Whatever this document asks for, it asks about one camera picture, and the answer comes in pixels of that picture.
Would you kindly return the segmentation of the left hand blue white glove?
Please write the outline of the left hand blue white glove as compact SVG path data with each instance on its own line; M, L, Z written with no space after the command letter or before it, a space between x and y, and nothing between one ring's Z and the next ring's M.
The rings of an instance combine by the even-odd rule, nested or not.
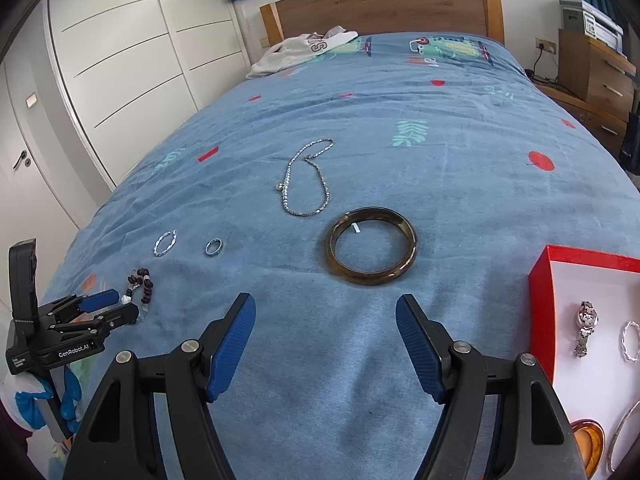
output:
M24 453L28 451L27 440L35 431L47 425L42 408L50 408L48 402L58 392L56 386L63 386L61 406L51 408L51 413L60 415L63 421L61 426L70 430L72 435L76 434L79 428L78 410L81 407L82 390L78 377L69 366L52 370L51 377L55 380L54 385L47 379L30 373L8 373L2 379L1 421L12 440ZM66 439L64 444L71 446L73 438L71 436Z

